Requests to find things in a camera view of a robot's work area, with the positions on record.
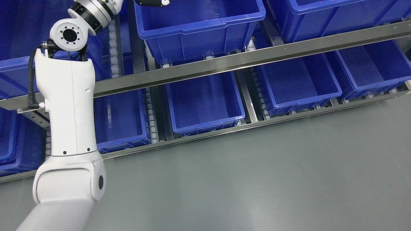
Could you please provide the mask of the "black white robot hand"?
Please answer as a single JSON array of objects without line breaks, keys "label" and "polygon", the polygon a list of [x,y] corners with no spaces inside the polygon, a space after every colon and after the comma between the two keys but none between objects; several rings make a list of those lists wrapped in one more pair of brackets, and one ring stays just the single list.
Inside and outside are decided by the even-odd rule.
[{"label": "black white robot hand", "polygon": [[135,0],[139,6],[163,7],[168,6],[173,0]]}]

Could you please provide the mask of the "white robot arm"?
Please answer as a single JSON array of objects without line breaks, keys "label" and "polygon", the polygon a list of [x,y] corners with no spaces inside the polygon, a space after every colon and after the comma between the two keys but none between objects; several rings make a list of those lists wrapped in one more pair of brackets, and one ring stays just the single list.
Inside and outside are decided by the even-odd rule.
[{"label": "white robot arm", "polygon": [[87,41],[121,8],[121,0],[75,1],[70,18],[57,21],[30,55],[26,110],[49,113],[51,154],[36,171],[36,206],[18,231],[82,231],[104,196],[107,171],[96,144],[95,72]]}]

